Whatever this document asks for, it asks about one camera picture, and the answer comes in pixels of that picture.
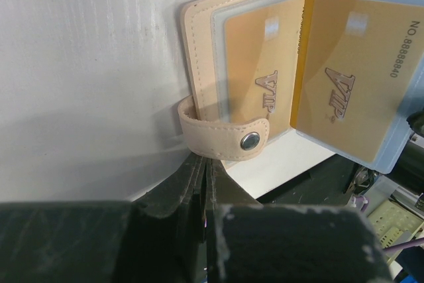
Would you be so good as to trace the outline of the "beige card holder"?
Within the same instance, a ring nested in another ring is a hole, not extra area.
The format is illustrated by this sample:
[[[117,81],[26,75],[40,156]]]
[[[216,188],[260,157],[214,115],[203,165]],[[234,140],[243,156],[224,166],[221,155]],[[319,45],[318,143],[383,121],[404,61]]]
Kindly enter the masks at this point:
[[[248,160],[293,130],[392,171],[423,108],[423,0],[197,0],[181,20],[192,152]]]

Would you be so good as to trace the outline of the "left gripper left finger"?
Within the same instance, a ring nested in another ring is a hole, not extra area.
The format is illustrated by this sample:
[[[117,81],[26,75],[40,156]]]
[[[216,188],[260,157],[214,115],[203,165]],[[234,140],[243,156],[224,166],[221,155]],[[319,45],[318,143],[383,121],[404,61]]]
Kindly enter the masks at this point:
[[[205,159],[191,153],[132,205],[129,282],[193,282],[203,239]]]

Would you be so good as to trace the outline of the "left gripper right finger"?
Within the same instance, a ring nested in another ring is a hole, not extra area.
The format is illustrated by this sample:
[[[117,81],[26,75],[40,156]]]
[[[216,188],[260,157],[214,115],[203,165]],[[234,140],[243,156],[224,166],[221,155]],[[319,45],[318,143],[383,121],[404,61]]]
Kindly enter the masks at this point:
[[[235,260],[241,256],[240,213],[262,207],[235,182],[219,160],[205,167],[205,241],[208,282],[234,282]]]

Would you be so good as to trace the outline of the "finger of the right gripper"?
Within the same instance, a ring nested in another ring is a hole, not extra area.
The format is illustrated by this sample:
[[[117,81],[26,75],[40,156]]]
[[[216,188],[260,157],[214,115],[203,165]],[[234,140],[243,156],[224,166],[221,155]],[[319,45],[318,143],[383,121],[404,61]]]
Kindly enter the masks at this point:
[[[407,122],[416,135],[424,138],[424,109],[411,114]]]

